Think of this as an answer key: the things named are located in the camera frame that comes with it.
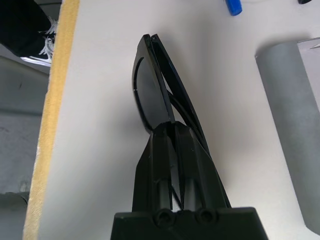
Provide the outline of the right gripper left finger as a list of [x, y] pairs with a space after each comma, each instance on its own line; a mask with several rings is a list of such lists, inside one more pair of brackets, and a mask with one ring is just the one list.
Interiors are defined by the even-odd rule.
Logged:
[[161, 123], [150, 134], [135, 170], [132, 211], [184, 209], [179, 179], [177, 131], [180, 122]]

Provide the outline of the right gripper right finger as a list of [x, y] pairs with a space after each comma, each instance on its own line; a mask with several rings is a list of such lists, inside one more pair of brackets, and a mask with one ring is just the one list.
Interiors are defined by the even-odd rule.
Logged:
[[184, 209], [230, 208], [231, 204], [211, 156], [193, 130], [174, 125], [181, 204]]

